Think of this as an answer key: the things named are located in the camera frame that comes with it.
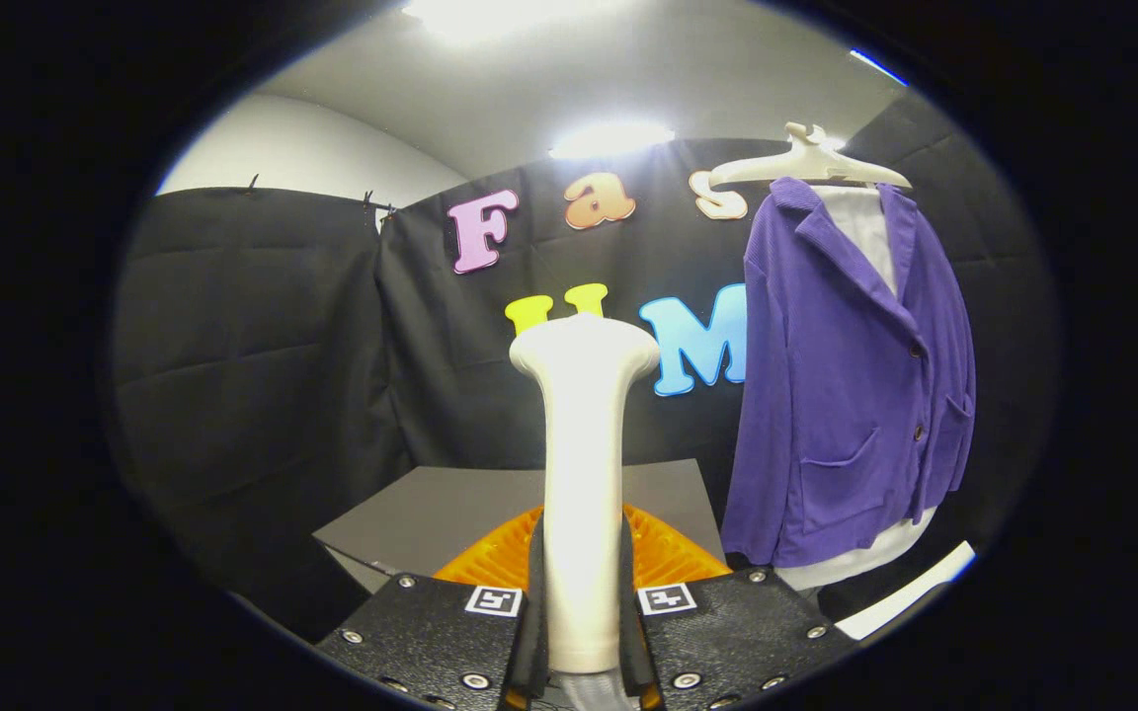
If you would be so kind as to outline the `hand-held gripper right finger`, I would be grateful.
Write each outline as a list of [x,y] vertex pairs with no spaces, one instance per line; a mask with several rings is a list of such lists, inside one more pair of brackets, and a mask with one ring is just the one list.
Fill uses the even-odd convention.
[[736,710],[857,652],[769,568],[729,570],[636,506],[622,521],[620,653],[637,710]]

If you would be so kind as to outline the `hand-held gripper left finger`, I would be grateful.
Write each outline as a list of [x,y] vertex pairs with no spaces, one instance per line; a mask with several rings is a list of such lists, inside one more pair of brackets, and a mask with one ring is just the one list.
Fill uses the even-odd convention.
[[550,677],[541,514],[511,518],[438,574],[394,576],[319,653],[412,706],[531,710]]

